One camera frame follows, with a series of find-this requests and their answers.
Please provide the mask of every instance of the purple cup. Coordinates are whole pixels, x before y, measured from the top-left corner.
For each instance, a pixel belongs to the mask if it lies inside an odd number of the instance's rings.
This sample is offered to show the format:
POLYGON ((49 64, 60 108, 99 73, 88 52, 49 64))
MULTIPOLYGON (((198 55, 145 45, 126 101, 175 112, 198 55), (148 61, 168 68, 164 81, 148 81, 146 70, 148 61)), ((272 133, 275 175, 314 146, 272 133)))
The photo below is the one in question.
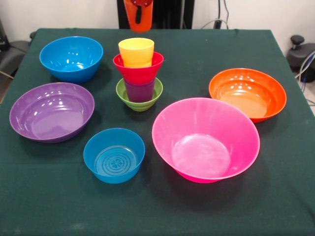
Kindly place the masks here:
POLYGON ((152 100, 155 78, 151 82, 144 85, 133 85, 125 79, 125 87, 127 90, 128 99, 130 102, 147 102, 152 100))

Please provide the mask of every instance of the red cup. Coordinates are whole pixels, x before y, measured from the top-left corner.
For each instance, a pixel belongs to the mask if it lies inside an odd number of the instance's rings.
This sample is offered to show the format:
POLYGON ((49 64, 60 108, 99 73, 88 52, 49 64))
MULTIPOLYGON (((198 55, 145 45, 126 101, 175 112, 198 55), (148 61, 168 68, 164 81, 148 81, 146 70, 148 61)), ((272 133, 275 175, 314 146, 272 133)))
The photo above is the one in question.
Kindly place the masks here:
POLYGON ((124 67, 124 62, 120 54, 113 59, 114 65, 122 74, 124 80, 133 85, 143 85, 154 81, 163 61, 164 57, 157 52, 153 53, 152 66, 142 68, 124 67))

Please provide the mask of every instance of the green bowl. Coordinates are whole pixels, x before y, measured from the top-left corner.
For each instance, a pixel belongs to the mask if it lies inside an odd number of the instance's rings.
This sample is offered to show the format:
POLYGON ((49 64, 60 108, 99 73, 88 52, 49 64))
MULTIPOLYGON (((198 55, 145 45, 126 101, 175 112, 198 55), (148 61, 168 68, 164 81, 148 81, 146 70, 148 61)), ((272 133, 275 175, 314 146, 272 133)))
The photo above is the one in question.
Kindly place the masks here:
POLYGON ((119 80, 116 85, 116 93, 118 97, 131 109, 137 112, 143 112, 152 107, 158 98, 161 96, 163 92, 163 84, 162 82, 156 78, 156 82, 154 84, 153 97, 150 101, 147 102, 130 102, 127 96, 127 91, 124 83, 124 79, 119 80))

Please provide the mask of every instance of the bowl rim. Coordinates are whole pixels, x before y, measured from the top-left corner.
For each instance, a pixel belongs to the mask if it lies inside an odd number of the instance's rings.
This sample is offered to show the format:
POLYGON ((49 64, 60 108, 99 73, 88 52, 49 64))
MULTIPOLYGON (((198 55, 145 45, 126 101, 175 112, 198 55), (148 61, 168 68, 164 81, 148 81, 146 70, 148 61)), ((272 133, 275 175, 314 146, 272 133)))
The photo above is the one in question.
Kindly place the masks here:
POLYGON ((145 146, 145 144, 144 144, 143 139, 140 137, 140 135, 138 135, 136 132, 134 132, 134 131, 132 131, 132 130, 130 130, 130 129, 117 127, 117 128, 104 129, 104 130, 99 131, 98 133, 94 134, 94 135, 87 141, 87 143, 86 143, 85 146, 84 146, 84 149, 83 149, 83 160, 84 160, 84 164, 86 165, 86 167, 88 167, 89 170, 90 170, 93 174, 96 174, 96 175, 99 175, 99 176, 102 176, 102 177, 116 178, 116 177, 119 177, 119 176, 124 176, 124 175, 130 173, 131 171, 137 169, 137 168, 142 164, 142 161, 143 161, 143 159, 144 159, 145 154, 146 154, 146 146, 145 146), (123 130, 123 131, 127 131, 127 132, 132 133, 133 135, 135 135, 135 136, 137 136, 137 137, 139 138, 139 140, 141 141, 141 142, 140 142, 140 143, 141 143, 141 146, 143 147, 143 155, 141 155, 141 160, 139 161, 139 163, 138 163, 133 169, 130 169, 130 170, 128 170, 127 172, 125 172, 125 173, 123 173, 123 174, 120 174, 120 175, 116 175, 116 176, 105 176, 105 175, 101 175, 101 174, 95 172, 94 170, 92 170, 92 169, 87 165, 86 160, 85 160, 85 159, 86 159, 86 158, 85 158, 85 157, 86 157, 85 153, 86 153, 86 148, 87 148, 88 144, 91 143, 92 140, 93 140, 96 136, 100 135, 101 133, 106 133, 106 132, 108 132, 108 131, 110 131, 110 130, 123 130))
POLYGON ((145 50, 145 49, 154 47, 154 41, 153 41, 152 39, 143 38, 143 37, 126 38, 126 39, 121 40, 121 41, 118 43, 118 47, 119 47, 119 48, 122 48, 122 49, 124 49, 124 50, 128 50, 128 51, 145 50), (147 46, 147 47, 144 47, 144 48, 127 48, 127 47, 123 47, 123 46, 121 45, 121 44, 124 43, 125 41, 131 41, 131 40, 136 40, 136 39, 141 39, 141 40, 149 41, 149 42, 150 42, 150 45, 147 46))
POLYGON ((250 68, 244 68, 244 67, 235 67, 235 68, 230 68, 230 69, 227 69, 227 70, 223 70, 223 71, 220 71, 219 73, 217 73, 215 76, 213 76, 213 77, 211 78, 211 80, 210 80, 210 82, 209 82, 209 86, 208 86, 208 90, 209 90, 209 94, 210 94, 211 98, 213 98, 212 95, 211 95, 211 86, 212 86, 212 83, 214 83, 214 82, 213 82, 213 81, 214 81, 213 79, 216 78, 216 77, 217 77, 218 75, 220 75, 220 74, 223 74, 223 73, 225 73, 225 72, 228 72, 228 71, 231 71, 231 70, 235 70, 235 69, 240 69, 240 70, 244 70, 244 71, 252 71, 252 72, 260 73, 260 74, 263 74, 264 76, 269 77, 273 82, 275 82, 276 84, 278 84, 278 85, 280 86, 281 91, 282 91, 282 93, 283 93, 283 95, 284 95, 284 103, 282 104, 282 106, 281 106, 277 111, 273 112, 272 114, 270 114, 270 115, 268 115, 268 116, 263 116, 263 117, 249 117, 250 119, 254 119, 254 120, 263 119, 263 120, 266 120, 266 119, 269 119, 269 118, 271 118, 271 117, 276 116, 277 114, 279 114, 279 113, 285 108, 286 102, 287 102, 287 96, 286 96, 286 92, 285 92, 283 86, 282 86, 275 78, 273 78, 272 76, 270 76, 270 75, 268 75, 268 74, 266 74, 266 73, 264 73, 264 72, 262 72, 262 71, 260 71, 260 70, 255 70, 255 69, 250 69, 250 68))
POLYGON ((153 125, 152 125, 152 140, 153 140, 153 144, 154 144, 154 147, 156 149, 156 151, 158 152, 158 154, 160 155, 160 157, 163 159, 163 161, 165 161, 169 166, 171 166, 175 171, 178 171, 180 173, 183 173, 189 177, 193 177, 193 178, 198 178, 198 179, 205 179, 205 180, 222 180, 222 179, 226 179, 226 178, 231 178, 231 177, 234 177, 234 176, 237 176, 243 172, 245 172, 249 167, 252 166, 252 164, 256 161, 258 155, 259 155, 259 151, 260 151, 260 136, 259 136, 259 132, 255 126, 255 124, 253 123, 253 121, 244 113, 242 112, 240 109, 232 106, 231 104, 229 103, 226 103, 226 102, 223 102, 223 101, 220 101, 220 100, 217 100, 217 99, 212 99, 212 98, 208 98, 208 97, 191 97, 191 98, 186 98, 186 99, 182 99, 182 100, 179 100, 179 101, 176 101, 174 103, 171 103, 170 105, 168 105, 167 107, 165 107, 162 111, 160 111, 160 113, 157 115, 157 117, 155 118, 154 122, 153 122, 153 125), (257 150, 256 150, 256 153, 254 155, 254 158, 253 160, 245 167, 243 168, 242 170, 232 174, 232 175, 229 175, 229 176, 223 176, 223 177, 208 177, 208 178, 205 178, 205 177, 200 177, 200 176, 196 176, 196 175, 191 175, 189 173, 186 173, 184 171, 181 171, 181 170, 178 170, 177 168, 175 168, 174 165, 172 165, 169 161, 166 161, 164 158, 163 158, 163 155, 162 153, 160 152, 160 150, 158 150, 156 147, 156 139, 155 139, 155 136, 154 136, 154 130, 155 130, 155 126, 156 126, 156 123, 157 123, 157 118, 160 116, 160 114, 162 114, 164 112, 164 110, 168 110, 170 109, 171 107, 175 106, 176 104, 178 103, 183 103, 183 102, 186 102, 188 100, 208 100, 210 102, 217 102, 217 103, 221 103, 223 104, 224 106, 228 106, 230 107, 231 109, 239 112, 252 126, 253 128, 253 131, 255 132, 256 134, 256 139, 257 139, 257 150))
POLYGON ((62 139, 62 138, 64 138, 64 137, 69 136, 69 135, 71 135, 71 134, 77 132, 78 130, 80 130, 82 127, 84 127, 84 126, 89 122, 89 120, 91 119, 91 117, 92 117, 92 115, 93 115, 94 109, 95 109, 95 100, 94 100, 94 98, 93 98, 93 95, 92 95, 92 94, 90 93, 90 91, 88 91, 86 88, 84 88, 84 87, 82 87, 82 86, 80 86, 80 85, 77 85, 77 84, 67 83, 67 82, 48 83, 48 84, 44 84, 44 85, 40 85, 40 86, 34 87, 34 88, 32 88, 32 89, 26 91, 25 93, 23 93, 23 94, 14 102, 14 104, 12 105, 11 110, 10 110, 10 113, 9 113, 9 121, 10 121, 10 125, 11 125, 12 129, 13 129, 16 133, 18 133, 19 135, 23 136, 24 138, 27 138, 27 139, 30 139, 30 140, 34 140, 34 141, 38 141, 38 142, 49 142, 49 141, 53 141, 53 140, 62 139), (89 117, 86 119, 86 121, 85 121, 79 128, 77 128, 77 129, 74 130, 74 131, 70 131, 70 132, 68 132, 68 133, 66 133, 66 134, 64 134, 64 135, 61 135, 61 136, 56 136, 56 137, 49 138, 49 139, 40 139, 40 138, 36 138, 36 137, 33 138, 33 137, 28 136, 28 135, 21 134, 21 133, 13 126, 13 124, 12 124, 12 118, 13 118, 12 112, 13 112, 13 109, 14 109, 14 107, 16 106, 16 104, 20 101, 20 99, 21 99, 23 96, 27 95, 28 93, 30 93, 30 92, 32 92, 32 91, 34 91, 34 90, 36 90, 36 89, 39 89, 39 88, 42 88, 42 87, 46 87, 46 86, 50 86, 50 85, 55 85, 55 84, 59 84, 59 85, 60 85, 60 84, 72 85, 72 86, 75 86, 75 87, 80 87, 80 88, 82 88, 83 91, 85 91, 86 94, 87 94, 87 95, 92 99, 92 101, 93 101, 93 106, 92 106, 91 112, 90 112, 90 114, 89 114, 89 117))
POLYGON ((102 59, 102 57, 103 57, 103 54, 104 54, 104 49, 103 49, 102 45, 101 45, 99 42, 97 42, 95 39, 92 39, 92 38, 89 38, 89 37, 84 37, 84 36, 68 36, 68 37, 58 38, 58 39, 56 39, 56 40, 54 40, 54 41, 51 41, 50 43, 46 44, 46 45, 42 48, 42 50, 40 51, 40 53, 39 53, 39 60, 40 60, 40 63, 41 63, 45 68, 47 68, 47 69, 49 69, 49 70, 52 70, 52 71, 55 71, 55 72, 62 72, 62 73, 71 73, 71 72, 83 71, 83 70, 86 70, 86 69, 91 68, 91 67, 94 66, 95 64, 99 63, 99 61, 100 61, 100 60, 102 59), (95 62, 92 63, 91 65, 89 65, 88 67, 85 67, 85 68, 83 68, 83 69, 72 70, 72 71, 61 71, 61 70, 56 70, 56 69, 53 69, 53 68, 50 68, 49 66, 47 66, 47 65, 43 62, 43 60, 42 60, 42 53, 44 52, 44 50, 46 50, 49 46, 51 46, 53 43, 55 43, 55 42, 57 42, 57 41, 63 41, 63 40, 69 39, 69 38, 85 38, 85 39, 88 39, 88 40, 90 40, 90 41, 94 41, 94 42, 95 42, 96 44, 98 44, 98 45, 100 46, 100 48, 101 48, 101 55, 100 55, 100 57, 99 57, 97 60, 95 60, 95 62))
POLYGON ((159 97, 160 97, 160 96, 162 95, 162 93, 163 93, 163 84, 162 84, 161 80, 159 80, 158 78, 155 78, 155 80, 156 80, 155 83, 158 82, 158 83, 161 85, 161 92, 157 95, 157 97, 155 97, 154 99, 151 99, 150 101, 146 101, 146 102, 130 102, 130 101, 124 99, 124 98, 120 95, 120 93, 118 92, 118 86, 120 85, 120 83, 122 83, 122 82, 124 81, 123 78, 120 79, 120 80, 118 81, 118 83, 116 84, 116 94, 118 95, 118 97, 119 97, 124 103, 128 103, 128 104, 134 105, 134 106, 135 106, 135 105, 143 105, 143 106, 149 105, 149 104, 151 104, 152 102, 157 101, 157 100, 159 99, 159 97))

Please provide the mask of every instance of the pink bowl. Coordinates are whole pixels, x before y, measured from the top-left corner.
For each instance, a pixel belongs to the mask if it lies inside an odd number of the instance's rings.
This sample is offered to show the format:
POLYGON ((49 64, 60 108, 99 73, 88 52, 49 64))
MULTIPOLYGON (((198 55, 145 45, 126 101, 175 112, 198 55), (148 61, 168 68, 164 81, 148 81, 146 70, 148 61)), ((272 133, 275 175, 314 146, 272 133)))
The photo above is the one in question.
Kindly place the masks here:
POLYGON ((258 131, 243 112, 201 97, 177 101, 161 111, 152 127, 152 139, 167 164, 197 183, 244 172, 260 148, 258 131))

